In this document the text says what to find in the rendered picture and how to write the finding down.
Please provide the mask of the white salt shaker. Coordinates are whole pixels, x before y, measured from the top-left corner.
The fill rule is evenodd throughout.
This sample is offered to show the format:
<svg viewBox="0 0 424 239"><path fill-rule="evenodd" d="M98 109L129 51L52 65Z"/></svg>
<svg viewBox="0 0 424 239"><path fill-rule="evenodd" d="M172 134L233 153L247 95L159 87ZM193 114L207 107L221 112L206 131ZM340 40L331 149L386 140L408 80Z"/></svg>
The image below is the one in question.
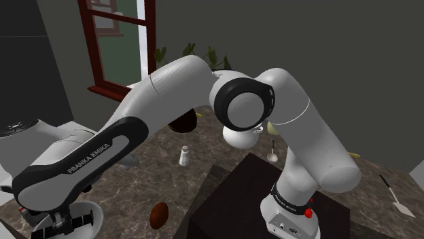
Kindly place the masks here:
<svg viewBox="0 0 424 239"><path fill-rule="evenodd" d="M189 164L189 157L188 157L188 146L184 145L181 148L181 154L179 158L179 164L181 166L187 166Z"/></svg>

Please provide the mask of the brown oval potato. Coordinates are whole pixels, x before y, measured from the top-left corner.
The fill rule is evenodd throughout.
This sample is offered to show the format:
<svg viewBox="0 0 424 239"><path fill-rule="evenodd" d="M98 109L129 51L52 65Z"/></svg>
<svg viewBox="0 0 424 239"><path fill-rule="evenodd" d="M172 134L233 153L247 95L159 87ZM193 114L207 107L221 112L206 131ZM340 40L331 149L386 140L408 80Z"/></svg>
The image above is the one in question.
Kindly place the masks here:
<svg viewBox="0 0 424 239"><path fill-rule="evenodd" d="M169 208L165 202L160 202L153 207L149 216L149 224L152 229L161 228L169 218Z"/></svg>

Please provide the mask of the dark robot stand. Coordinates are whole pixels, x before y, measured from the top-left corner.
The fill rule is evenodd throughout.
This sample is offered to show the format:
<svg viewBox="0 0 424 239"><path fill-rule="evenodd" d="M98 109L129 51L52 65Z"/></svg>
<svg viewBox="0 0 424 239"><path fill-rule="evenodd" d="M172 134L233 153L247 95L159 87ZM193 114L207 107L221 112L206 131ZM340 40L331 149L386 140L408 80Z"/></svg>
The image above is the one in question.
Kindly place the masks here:
<svg viewBox="0 0 424 239"><path fill-rule="evenodd" d="M231 172L212 166L173 239L278 239L260 203L280 174L252 153Z"/></svg>

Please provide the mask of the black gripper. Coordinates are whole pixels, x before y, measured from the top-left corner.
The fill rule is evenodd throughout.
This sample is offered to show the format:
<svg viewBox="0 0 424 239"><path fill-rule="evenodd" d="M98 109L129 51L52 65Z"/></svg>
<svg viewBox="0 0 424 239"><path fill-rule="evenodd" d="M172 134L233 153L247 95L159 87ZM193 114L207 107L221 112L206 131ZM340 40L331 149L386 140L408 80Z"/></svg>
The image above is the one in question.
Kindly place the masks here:
<svg viewBox="0 0 424 239"><path fill-rule="evenodd" d="M76 228L85 225L94 225L93 214L86 214L72 218L69 210L50 213L50 218L52 220L52 225L43 230L43 239L48 239L61 234L68 235L74 232L74 229Z"/></svg>

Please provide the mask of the green leafy plant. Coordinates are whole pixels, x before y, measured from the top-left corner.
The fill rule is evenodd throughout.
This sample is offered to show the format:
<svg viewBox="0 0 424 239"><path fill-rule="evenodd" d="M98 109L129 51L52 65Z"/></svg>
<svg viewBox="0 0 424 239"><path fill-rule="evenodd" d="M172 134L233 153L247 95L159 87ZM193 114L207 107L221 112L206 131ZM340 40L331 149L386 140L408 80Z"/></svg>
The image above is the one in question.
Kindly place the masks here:
<svg viewBox="0 0 424 239"><path fill-rule="evenodd" d="M194 51L194 48L196 47L195 43L188 43L187 46L182 50L181 55L182 56L189 56L194 55L197 56L197 54ZM167 65L169 62L166 59L166 53L167 48L158 48L154 51L154 59L158 63L159 67L163 67L164 65ZM205 60L208 64L209 68L212 71L219 71L219 70L232 70L232 66L229 63L228 56L225 55L221 60L217 57L217 52L215 48L212 48L211 46L208 47L207 53L200 57L201 59Z"/></svg>

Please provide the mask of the white round teapot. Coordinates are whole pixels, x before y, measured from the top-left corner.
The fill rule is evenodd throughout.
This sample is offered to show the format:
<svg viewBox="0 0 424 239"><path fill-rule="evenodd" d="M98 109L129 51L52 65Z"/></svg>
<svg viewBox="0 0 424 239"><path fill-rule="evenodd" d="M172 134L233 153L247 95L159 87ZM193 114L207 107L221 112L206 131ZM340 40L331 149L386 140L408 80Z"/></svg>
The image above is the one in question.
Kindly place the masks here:
<svg viewBox="0 0 424 239"><path fill-rule="evenodd" d="M247 131L237 132L227 127L223 128L222 135L224 140L232 147L237 149L250 149L258 141L259 135L263 132L263 127L258 124L255 128Z"/></svg>

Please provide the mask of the dark brown bowl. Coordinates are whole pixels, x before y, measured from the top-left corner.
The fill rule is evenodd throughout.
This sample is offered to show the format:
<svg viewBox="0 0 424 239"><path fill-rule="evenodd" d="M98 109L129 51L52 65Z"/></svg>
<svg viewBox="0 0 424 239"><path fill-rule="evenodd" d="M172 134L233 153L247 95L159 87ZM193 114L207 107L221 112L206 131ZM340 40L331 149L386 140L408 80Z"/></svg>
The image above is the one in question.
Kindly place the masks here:
<svg viewBox="0 0 424 239"><path fill-rule="evenodd" d="M178 133L189 133L197 127L197 116L194 109L190 109L170 124L168 127Z"/></svg>

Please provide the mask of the white furniture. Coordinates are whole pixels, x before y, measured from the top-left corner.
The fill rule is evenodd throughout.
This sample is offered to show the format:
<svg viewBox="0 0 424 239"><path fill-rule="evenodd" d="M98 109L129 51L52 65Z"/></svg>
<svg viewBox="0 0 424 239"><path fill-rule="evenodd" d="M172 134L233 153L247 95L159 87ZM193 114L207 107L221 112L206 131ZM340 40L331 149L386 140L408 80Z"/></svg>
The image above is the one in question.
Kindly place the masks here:
<svg viewBox="0 0 424 239"><path fill-rule="evenodd" d="M424 160L409 173L417 185L424 191Z"/></svg>

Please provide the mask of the silver spoon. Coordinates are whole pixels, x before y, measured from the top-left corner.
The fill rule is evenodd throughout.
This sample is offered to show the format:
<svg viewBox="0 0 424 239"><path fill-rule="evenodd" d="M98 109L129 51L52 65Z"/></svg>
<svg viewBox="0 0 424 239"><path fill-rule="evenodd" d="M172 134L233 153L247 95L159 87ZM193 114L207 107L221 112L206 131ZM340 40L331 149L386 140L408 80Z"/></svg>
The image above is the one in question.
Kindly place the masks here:
<svg viewBox="0 0 424 239"><path fill-rule="evenodd" d="M272 148L271 148L271 152L267 155L267 160L270 163L275 163L278 161L278 157L276 154L274 154L274 149L275 149L275 141L272 140Z"/></svg>

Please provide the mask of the red framed window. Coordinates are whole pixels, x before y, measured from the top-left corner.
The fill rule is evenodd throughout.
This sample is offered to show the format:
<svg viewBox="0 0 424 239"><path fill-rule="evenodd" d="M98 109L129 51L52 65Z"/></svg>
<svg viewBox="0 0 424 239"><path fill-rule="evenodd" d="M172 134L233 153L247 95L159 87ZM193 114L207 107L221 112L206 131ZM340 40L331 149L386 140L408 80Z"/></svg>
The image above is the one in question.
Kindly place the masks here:
<svg viewBox="0 0 424 239"><path fill-rule="evenodd" d="M88 90L121 101L156 70L156 0L77 0L94 85Z"/></svg>

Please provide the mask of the white bowl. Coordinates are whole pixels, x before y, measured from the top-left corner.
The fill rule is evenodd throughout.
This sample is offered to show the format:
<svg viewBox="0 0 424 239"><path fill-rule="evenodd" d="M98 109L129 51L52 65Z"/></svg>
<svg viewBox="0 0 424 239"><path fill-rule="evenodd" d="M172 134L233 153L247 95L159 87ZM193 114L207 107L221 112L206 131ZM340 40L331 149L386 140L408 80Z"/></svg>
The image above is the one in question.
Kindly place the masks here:
<svg viewBox="0 0 424 239"><path fill-rule="evenodd" d="M69 209L72 218L93 214L94 225L85 225L74 229L74 232L68 235L61 234L48 239L95 239L103 225L104 214L102 208L97 203L83 200L72 203ZM30 239L43 239L43 230L51 225L52 220L47 215L34 227Z"/></svg>

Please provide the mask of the grey metal tool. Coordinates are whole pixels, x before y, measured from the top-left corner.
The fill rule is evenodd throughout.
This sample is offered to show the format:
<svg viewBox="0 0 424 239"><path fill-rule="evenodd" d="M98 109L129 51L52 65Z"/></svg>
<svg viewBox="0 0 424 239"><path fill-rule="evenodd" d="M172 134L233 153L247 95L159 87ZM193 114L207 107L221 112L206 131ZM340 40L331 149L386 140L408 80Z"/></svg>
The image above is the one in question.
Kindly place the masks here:
<svg viewBox="0 0 424 239"><path fill-rule="evenodd" d="M139 163L140 160L138 159L138 157L133 153L129 153L128 155L124 156L120 161L118 161L117 165L124 170L129 170L133 166L138 166Z"/></svg>

